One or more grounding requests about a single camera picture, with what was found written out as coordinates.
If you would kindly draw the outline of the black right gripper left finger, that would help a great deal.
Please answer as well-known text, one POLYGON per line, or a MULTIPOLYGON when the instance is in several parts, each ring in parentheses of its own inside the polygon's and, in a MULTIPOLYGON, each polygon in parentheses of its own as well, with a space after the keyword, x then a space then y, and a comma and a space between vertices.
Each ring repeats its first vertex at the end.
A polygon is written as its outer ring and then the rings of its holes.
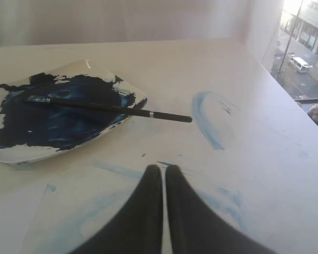
POLYGON ((161 253, 162 237, 162 174, 149 165, 118 213, 72 253, 161 253))

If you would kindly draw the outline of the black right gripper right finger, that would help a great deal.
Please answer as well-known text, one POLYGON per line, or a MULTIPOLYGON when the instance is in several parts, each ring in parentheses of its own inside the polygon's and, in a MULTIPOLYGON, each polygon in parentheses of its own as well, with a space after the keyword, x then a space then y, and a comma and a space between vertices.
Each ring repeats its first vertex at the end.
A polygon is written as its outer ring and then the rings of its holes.
POLYGON ((166 168, 165 184, 173 253, 274 253, 214 213, 179 166, 166 168))

